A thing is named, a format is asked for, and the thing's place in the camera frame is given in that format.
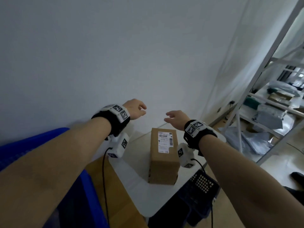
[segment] blue plastic bin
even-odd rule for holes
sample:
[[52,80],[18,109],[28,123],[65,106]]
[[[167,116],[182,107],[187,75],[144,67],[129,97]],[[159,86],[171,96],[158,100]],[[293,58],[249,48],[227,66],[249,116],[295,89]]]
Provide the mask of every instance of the blue plastic bin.
[[[58,128],[30,138],[0,146],[0,171],[31,150],[66,132]],[[109,228],[99,204],[91,177],[83,170],[58,205],[61,227]]]

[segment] wooden surface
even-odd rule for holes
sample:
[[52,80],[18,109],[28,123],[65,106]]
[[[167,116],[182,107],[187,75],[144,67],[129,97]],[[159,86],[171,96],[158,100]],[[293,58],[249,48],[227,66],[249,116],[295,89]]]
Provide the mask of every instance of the wooden surface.
[[[102,158],[86,166],[86,171],[92,178],[102,210],[106,217],[103,184]],[[108,202],[108,212],[111,228],[148,228],[142,215],[138,212],[123,184],[114,172],[112,166],[105,160],[105,186]]]

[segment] black shoe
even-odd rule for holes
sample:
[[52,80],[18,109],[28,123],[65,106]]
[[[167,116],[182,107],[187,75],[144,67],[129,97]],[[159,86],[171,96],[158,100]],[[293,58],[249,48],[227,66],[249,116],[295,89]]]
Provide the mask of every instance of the black shoe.
[[292,172],[290,176],[304,188],[304,175],[299,172]]
[[287,186],[284,186],[284,188],[288,190],[289,193],[291,193],[292,196],[294,196],[295,199],[297,199],[304,206],[304,191],[294,190]]

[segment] person's right hand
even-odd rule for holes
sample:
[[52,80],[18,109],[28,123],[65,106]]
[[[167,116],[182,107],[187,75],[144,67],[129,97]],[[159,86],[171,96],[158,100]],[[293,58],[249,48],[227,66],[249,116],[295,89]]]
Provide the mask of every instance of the person's right hand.
[[178,130],[184,131],[185,124],[190,121],[190,118],[181,110],[170,111],[166,115],[170,118],[165,118],[164,121]]

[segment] white table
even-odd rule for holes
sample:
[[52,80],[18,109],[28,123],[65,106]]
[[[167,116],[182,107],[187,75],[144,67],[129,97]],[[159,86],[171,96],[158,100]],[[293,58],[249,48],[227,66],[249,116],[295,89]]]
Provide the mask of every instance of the white table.
[[[171,124],[160,128],[174,129]],[[223,135],[217,135],[226,142]],[[184,132],[177,130],[179,143],[186,143],[183,136]],[[146,218],[152,217],[200,169],[199,164],[190,169],[180,167],[175,185],[149,184],[150,138],[151,133],[148,133],[130,142],[122,159],[109,159],[136,208]],[[204,157],[198,156],[197,150],[195,158],[202,165],[206,163]]]

